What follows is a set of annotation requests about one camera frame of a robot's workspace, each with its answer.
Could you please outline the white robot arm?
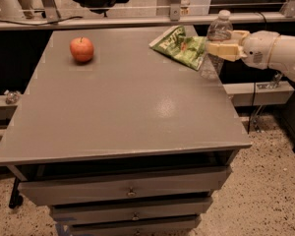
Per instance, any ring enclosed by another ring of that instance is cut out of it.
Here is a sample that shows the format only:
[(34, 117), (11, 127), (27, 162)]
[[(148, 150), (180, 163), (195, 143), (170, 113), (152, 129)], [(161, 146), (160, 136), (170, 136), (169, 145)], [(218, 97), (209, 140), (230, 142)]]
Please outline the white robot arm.
[(231, 62), (242, 60), (248, 67), (276, 70), (295, 83), (295, 36), (267, 30), (229, 33), (227, 40), (210, 40), (206, 52)]

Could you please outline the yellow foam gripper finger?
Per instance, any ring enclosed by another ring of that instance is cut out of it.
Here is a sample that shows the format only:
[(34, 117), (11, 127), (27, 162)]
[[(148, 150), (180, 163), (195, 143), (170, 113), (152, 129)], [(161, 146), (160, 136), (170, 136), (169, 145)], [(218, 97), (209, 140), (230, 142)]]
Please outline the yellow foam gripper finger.
[(231, 62), (247, 57), (244, 48), (237, 43), (208, 42), (206, 52)]
[(231, 39), (238, 45), (242, 45), (244, 39), (250, 35), (248, 30), (234, 30), (231, 32)]

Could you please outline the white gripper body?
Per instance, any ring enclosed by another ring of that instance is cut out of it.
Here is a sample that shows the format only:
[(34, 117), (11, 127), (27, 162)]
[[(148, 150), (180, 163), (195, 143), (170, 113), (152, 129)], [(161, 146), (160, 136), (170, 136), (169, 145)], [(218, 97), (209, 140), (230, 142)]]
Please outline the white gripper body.
[(260, 30), (248, 34), (242, 40), (243, 54), (241, 60), (248, 66), (257, 69), (271, 67), (271, 53), (280, 34), (275, 31)]

